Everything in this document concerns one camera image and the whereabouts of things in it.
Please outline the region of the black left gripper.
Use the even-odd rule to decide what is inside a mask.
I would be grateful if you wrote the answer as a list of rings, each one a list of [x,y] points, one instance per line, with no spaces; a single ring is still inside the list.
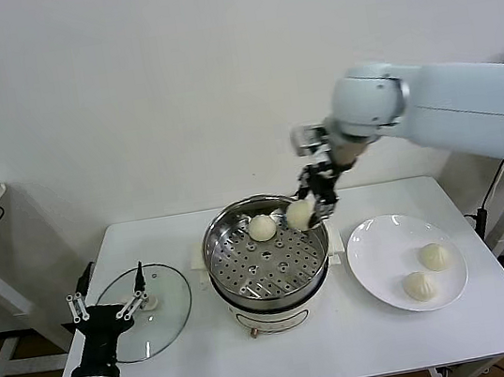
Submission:
[[[133,295],[123,305],[98,305],[86,308],[93,264],[89,262],[78,278],[75,292],[68,294],[69,306],[76,328],[84,335],[81,362],[70,377],[119,377],[116,365],[118,337],[130,329],[133,314],[148,301],[142,262],[137,264]]]

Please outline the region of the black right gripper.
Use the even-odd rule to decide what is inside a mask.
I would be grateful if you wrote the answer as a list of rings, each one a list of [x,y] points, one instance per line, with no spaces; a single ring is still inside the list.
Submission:
[[[304,166],[298,175],[298,188],[293,196],[295,200],[304,200],[310,194],[315,197],[308,218],[308,228],[313,229],[334,214],[338,203],[335,192],[339,171],[333,163],[323,162]]]

